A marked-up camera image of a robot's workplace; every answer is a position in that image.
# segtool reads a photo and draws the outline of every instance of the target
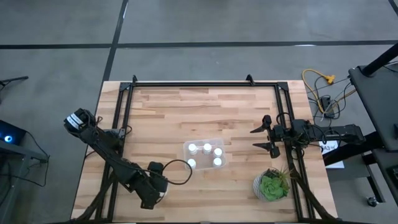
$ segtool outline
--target wooden table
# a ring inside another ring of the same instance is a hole
[[[312,120],[303,82],[288,83],[295,117]],[[100,128],[109,129],[112,125],[119,84],[104,82],[96,112],[103,117]],[[252,146],[252,143],[266,141],[266,132],[249,133],[261,125],[265,114],[270,114],[275,124],[278,114],[275,92],[269,87],[134,88],[129,115],[132,133],[126,137],[125,158],[146,168],[150,161],[165,164],[172,159],[183,159],[185,141],[223,138],[228,163],[222,169],[195,170],[185,185],[170,185],[167,196],[153,210],[140,209],[138,196],[119,185],[113,221],[296,221],[291,192],[283,200],[267,203],[253,193],[252,182],[257,175],[269,167],[287,167],[283,143],[278,143],[280,156],[276,159]],[[306,148],[304,160],[311,190],[328,212],[336,216],[319,148]],[[104,160],[97,154],[85,160],[73,218],[78,217],[98,193],[103,167]],[[183,164],[173,163],[164,175],[181,182],[187,178],[188,171]],[[307,213],[301,190],[300,193],[304,213]]]

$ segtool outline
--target succulent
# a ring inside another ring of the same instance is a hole
[[[286,197],[289,192],[287,184],[287,172],[277,169],[268,169],[261,177],[260,190],[265,198],[272,202],[282,197]]]

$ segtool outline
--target wheel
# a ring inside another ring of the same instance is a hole
[[[372,207],[376,207],[376,205],[378,205],[378,201],[376,200],[375,197],[369,197],[368,198],[368,205],[372,206]]]

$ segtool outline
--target black metal frame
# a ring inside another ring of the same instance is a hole
[[[126,102],[126,109],[124,112],[123,124],[121,126],[122,129],[127,128],[128,118],[129,118],[128,114],[130,111],[130,106],[131,106],[131,101],[132,101],[132,93],[133,93],[134,87],[155,87],[155,86],[156,87],[171,87],[171,86],[177,86],[177,87],[193,87],[193,86],[197,86],[197,87],[206,87],[206,86],[207,87],[218,87],[218,86],[272,87],[275,90],[275,97],[276,97],[276,101],[277,101],[277,107],[278,107],[279,114],[283,114],[283,112],[284,112],[282,98],[281,98],[281,94],[280,94],[280,92],[283,91],[283,93],[285,95],[287,111],[289,113],[289,119],[290,120],[294,119],[293,106],[292,106],[292,102],[290,99],[289,87],[288,87],[287,82],[255,82],[251,75],[248,75],[246,77],[246,81],[241,81],[241,82],[138,82],[136,76],[134,76],[132,82],[122,82],[120,84],[112,128],[113,129],[118,128],[121,103],[122,103],[123,94],[125,91],[128,91],[128,94],[127,94],[127,102]],[[280,120],[281,120],[281,124],[286,128],[285,118],[283,116],[281,116]],[[286,150],[286,155],[287,155],[287,162],[289,164],[289,169],[293,169],[294,161],[293,161],[293,157],[291,155],[292,146],[288,141],[285,142],[285,150]],[[300,175],[302,176],[303,181],[307,184],[308,183],[307,173],[305,170],[303,157],[301,156],[301,150],[297,150],[297,153],[298,153],[298,164],[299,164]],[[123,148],[120,152],[120,156],[122,156],[122,155],[123,155]],[[103,178],[101,181],[101,189],[103,189],[104,183],[109,179],[109,174],[110,174],[110,166],[109,166],[109,164],[105,164]],[[294,198],[295,211],[297,214],[297,220],[300,222],[301,220],[304,219],[304,217],[303,217],[302,206],[300,203],[299,189],[298,189],[297,183],[294,179],[291,179],[291,182],[292,182],[292,193],[293,193],[293,198]],[[117,183],[117,181],[114,181],[112,184],[111,196],[110,196],[109,207],[108,207],[108,214],[107,214],[106,218],[103,218],[104,201],[102,200],[96,210],[95,219],[90,220],[89,221],[90,223],[97,223],[97,222],[101,223],[101,222],[105,222],[105,221],[112,222],[113,215],[114,215],[114,206],[116,203],[117,189],[118,189],[118,183]],[[313,210],[312,204],[310,203],[310,201],[307,198],[306,198],[306,203],[307,203],[309,219],[311,219],[311,220],[315,219],[315,212]]]

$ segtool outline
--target gray floor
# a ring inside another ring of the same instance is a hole
[[[0,0],[0,44],[109,44],[121,3]],[[119,42],[394,40],[397,26],[387,0],[130,0]],[[369,63],[389,47],[118,49],[109,79],[242,80],[250,73],[257,80],[299,80],[303,69],[314,68],[339,80],[349,68]],[[32,132],[51,155],[47,185],[24,184],[14,223],[68,220],[85,145],[64,130],[63,119],[80,107],[95,110],[108,54],[109,49],[0,50],[1,79],[29,76],[1,92],[1,119]],[[307,77],[313,83],[317,76]],[[346,83],[320,93],[335,96]],[[349,97],[347,104],[333,124],[355,123],[364,133],[373,131],[359,97]],[[364,198],[372,195],[366,179],[330,177],[340,218],[398,219],[398,208],[373,168],[387,203],[366,205]],[[44,169],[32,169],[28,177],[41,181]]]

